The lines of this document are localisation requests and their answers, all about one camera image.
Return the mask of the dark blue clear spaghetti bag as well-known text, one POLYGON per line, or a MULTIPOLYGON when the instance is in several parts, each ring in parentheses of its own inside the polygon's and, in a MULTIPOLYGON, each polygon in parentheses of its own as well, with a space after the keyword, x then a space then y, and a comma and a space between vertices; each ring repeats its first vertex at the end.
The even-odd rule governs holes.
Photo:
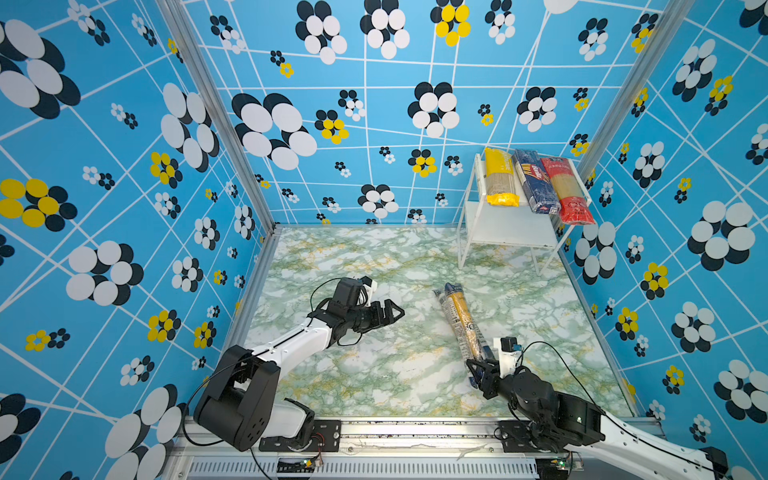
POLYGON ((452 328, 464 360, 496 362, 491 347, 474 321, 461 284, 446 283, 433 291, 452 328))

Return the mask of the yellow spaghetti bag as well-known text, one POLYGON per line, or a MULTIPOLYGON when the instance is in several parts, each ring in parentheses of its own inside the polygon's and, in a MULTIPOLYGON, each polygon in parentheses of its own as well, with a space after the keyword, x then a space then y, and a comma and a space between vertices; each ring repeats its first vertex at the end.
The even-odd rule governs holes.
POLYGON ((485 182, 488 204, 504 207, 520 206, 513 159, 509 152, 493 148, 485 149, 485 182))

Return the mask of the blue Barilla spaghetti bag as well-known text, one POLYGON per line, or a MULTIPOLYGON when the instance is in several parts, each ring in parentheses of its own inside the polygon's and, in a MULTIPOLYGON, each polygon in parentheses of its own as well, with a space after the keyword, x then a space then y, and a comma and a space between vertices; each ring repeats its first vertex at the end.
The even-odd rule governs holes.
POLYGON ((517 149, 513 160, 531 211, 536 214, 558 214, 560 202, 539 155, 533 150, 517 149))

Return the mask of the red spaghetti bag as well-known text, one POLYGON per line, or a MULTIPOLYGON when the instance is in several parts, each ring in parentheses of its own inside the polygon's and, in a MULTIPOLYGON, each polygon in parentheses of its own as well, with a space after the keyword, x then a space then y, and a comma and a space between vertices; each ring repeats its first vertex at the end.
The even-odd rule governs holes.
POLYGON ((595 220, 582 192, 583 184, 574 174, 571 162, 561 157, 543 157, 541 162, 558 197, 561 222, 580 226, 594 224, 595 220))

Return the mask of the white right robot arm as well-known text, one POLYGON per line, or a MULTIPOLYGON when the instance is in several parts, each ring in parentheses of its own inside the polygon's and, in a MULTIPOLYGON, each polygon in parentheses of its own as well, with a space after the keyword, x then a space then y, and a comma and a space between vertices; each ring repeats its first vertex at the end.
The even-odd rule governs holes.
POLYGON ((668 442, 615 417, 593 402, 560 392, 532 370, 503 374, 498 361, 468 359, 486 399, 500 397, 524 429, 510 437, 540 452, 587 453, 641 479, 724 479, 727 455, 715 447, 692 449, 668 442))

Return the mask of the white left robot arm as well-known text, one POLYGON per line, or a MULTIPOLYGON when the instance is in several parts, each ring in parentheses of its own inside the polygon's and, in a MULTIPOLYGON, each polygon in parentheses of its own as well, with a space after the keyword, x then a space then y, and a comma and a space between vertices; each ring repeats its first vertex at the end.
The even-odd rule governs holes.
POLYGON ((245 452, 261 439, 302 450, 312 441, 315 412, 291 399, 278 401, 283 375, 343 338, 389 326, 405 310, 386 299, 342 307, 323 300, 308 314, 309 322, 256 350, 227 349, 206 382, 194 409, 194 421, 220 441, 245 452))

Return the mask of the white two-tier shelf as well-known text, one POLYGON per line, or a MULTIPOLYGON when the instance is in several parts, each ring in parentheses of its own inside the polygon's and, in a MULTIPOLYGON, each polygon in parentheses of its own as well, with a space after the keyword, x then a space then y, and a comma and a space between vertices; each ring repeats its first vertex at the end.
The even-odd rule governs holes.
POLYGON ((574 227, 557 215, 536 214, 526 199, 519 207, 487 203, 485 160, 476 154, 456 225, 458 267, 463 268, 471 247, 498 245, 531 252, 537 273, 546 268, 564 246, 574 227))

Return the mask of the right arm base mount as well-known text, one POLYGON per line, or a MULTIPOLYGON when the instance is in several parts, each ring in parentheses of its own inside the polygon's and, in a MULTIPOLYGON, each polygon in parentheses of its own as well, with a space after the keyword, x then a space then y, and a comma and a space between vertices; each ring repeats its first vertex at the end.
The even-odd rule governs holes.
POLYGON ((587 430, 574 422, 537 423, 528 420, 501 420, 493 431, 505 453, 562 453, 567 445, 581 445, 587 430))

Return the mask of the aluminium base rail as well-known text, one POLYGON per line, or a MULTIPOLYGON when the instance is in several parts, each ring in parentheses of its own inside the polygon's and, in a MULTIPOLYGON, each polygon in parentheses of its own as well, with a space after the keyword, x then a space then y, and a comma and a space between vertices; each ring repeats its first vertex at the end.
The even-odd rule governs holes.
POLYGON ((343 417, 302 451, 239 452, 189 421, 164 479, 626 479, 583 453, 537 453, 493 417, 343 417))

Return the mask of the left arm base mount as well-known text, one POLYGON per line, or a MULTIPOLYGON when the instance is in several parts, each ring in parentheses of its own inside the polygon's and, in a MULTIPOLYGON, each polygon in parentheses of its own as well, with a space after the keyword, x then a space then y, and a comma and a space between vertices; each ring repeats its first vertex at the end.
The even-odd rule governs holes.
POLYGON ((263 436, 259 440, 260 452, 325 453, 338 452, 342 433, 342 421, 315 419, 303 425, 293 437, 263 436))

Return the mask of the left aluminium corner post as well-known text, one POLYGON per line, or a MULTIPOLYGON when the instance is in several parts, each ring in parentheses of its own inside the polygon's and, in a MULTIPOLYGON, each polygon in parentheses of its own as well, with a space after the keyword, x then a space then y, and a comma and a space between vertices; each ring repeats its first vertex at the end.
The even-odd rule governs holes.
POLYGON ((274 233, 275 221, 259 190, 255 174, 228 119, 227 111, 215 87, 213 78, 204 61, 203 53, 194 39, 192 25, 185 18, 180 1, 160 0, 157 2, 161 14, 174 40, 181 47, 190 76, 203 98, 223 146, 226 148, 233 167, 240 177, 244 190, 253 203, 255 212, 269 237, 274 233))

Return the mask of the aluminium corner post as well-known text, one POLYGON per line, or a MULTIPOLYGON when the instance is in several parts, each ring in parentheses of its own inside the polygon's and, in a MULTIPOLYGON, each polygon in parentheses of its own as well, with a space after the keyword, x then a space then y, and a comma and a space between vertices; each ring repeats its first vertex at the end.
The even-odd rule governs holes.
POLYGON ((636 95, 646 85, 647 80, 666 53, 694 4, 694 0, 669 1, 662 11, 656 33, 633 64, 617 96, 596 130, 587 153, 580 157, 576 166, 576 176, 581 181, 581 187, 584 186, 584 182, 592 170, 596 168, 606 148, 624 122, 636 95))
POLYGON ((215 87, 213 78, 204 61, 203 53, 194 39, 192 25, 185 18, 180 1, 160 0, 157 2, 161 14, 174 40, 181 47, 190 76, 203 98, 223 146, 226 148, 233 167, 240 177, 244 190, 253 203, 255 212, 269 237, 274 233, 275 221, 259 190, 255 174, 228 119, 227 111, 215 87))

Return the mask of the right aluminium corner post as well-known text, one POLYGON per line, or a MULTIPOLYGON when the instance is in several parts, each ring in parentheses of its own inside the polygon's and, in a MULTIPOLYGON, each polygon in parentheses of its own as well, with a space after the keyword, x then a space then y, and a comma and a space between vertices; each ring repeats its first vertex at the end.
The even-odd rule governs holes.
POLYGON ((656 33, 633 64, 617 96, 596 130, 587 153, 580 157, 576 166, 576 176, 581 181, 581 187, 584 186, 584 182, 592 170, 596 168, 606 148, 624 122, 636 95, 646 85, 647 80, 666 53, 694 4, 694 0, 669 1, 662 11, 656 33))

